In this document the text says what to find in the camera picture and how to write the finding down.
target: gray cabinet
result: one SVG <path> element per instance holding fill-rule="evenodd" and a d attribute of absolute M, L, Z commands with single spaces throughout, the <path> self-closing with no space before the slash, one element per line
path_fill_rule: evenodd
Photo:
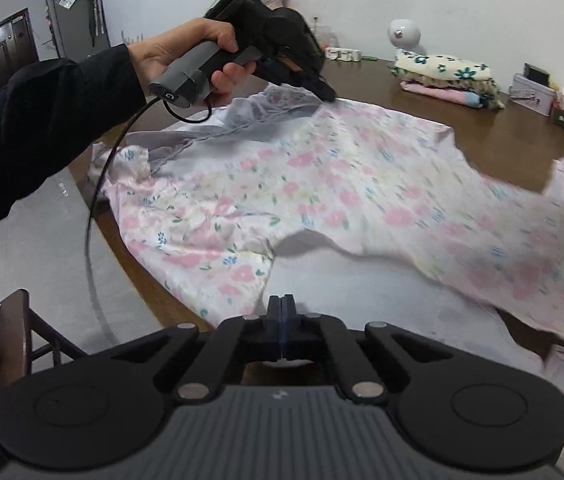
<path fill-rule="evenodd" d="M 79 62 L 109 47 L 106 28 L 104 34 L 95 35 L 93 0 L 76 0 L 70 9 L 60 0 L 46 1 L 58 56 Z"/>

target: pink cloth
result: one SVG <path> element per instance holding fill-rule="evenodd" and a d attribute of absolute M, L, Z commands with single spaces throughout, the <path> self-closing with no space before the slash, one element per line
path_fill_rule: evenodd
<path fill-rule="evenodd" d="M 251 99 L 305 97 L 270 88 Z M 352 254 L 401 258 L 564 339 L 564 204 L 446 160 L 440 140 L 449 134 L 338 100 L 282 136 L 163 176 L 151 175 L 147 149 L 128 146 L 104 191 L 130 252 L 214 325 L 250 314 L 275 247 L 311 230 Z"/>
<path fill-rule="evenodd" d="M 443 101 L 449 101 L 459 105 L 469 106 L 471 108 L 482 108 L 480 96 L 475 92 L 467 92 L 466 90 L 455 90 L 454 88 L 432 88 L 419 83 L 409 83 L 402 81 L 400 83 L 402 90 L 413 92 L 414 94 L 428 95 Z"/>

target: wooden table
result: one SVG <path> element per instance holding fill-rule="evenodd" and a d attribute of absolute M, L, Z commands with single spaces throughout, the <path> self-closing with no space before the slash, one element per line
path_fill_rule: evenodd
<path fill-rule="evenodd" d="M 456 132 L 457 146 L 484 174 L 532 191 L 542 191 L 552 160 L 564 156 L 564 130 L 533 111 L 515 104 L 504 110 L 474 110 L 403 91 L 386 62 L 328 61 L 324 76 L 342 98 L 373 103 L 431 121 L 448 124 Z M 172 297 L 131 256 L 120 239 L 111 212 L 97 218 L 98 225 L 120 264 L 146 304 L 164 326 L 183 321 L 210 326 Z M 502 313 L 518 344 L 542 356 L 557 339 L 537 332 L 513 316 Z"/>

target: folded blanket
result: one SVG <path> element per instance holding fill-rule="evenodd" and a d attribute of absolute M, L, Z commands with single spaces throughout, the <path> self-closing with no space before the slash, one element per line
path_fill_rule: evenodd
<path fill-rule="evenodd" d="M 400 83 L 402 90 L 413 92 L 414 94 L 427 95 L 456 103 L 459 105 L 469 106 L 471 108 L 482 108 L 482 99 L 478 94 L 471 90 L 455 90 L 453 88 L 431 88 L 421 85 L 420 83 L 408 83 L 402 81 Z"/>
<path fill-rule="evenodd" d="M 398 56 L 393 75 L 402 81 L 421 83 L 434 88 L 472 90 L 491 108 L 504 108 L 498 93 L 500 86 L 484 63 L 474 63 L 454 56 L 419 56 L 405 52 Z"/>

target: hand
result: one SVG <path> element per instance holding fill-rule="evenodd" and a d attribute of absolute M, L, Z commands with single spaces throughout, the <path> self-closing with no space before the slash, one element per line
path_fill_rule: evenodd
<path fill-rule="evenodd" d="M 150 40 L 129 46 L 131 62 L 144 90 L 174 60 L 203 40 L 215 41 L 220 48 L 228 52 L 238 50 L 233 25 L 204 18 L 191 20 Z M 245 66 L 227 63 L 221 72 L 215 71 L 211 76 L 211 84 L 214 86 L 209 96 L 211 106 L 228 104 L 233 89 L 254 72 L 255 66 L 254 61 L 248 62 Z"/>

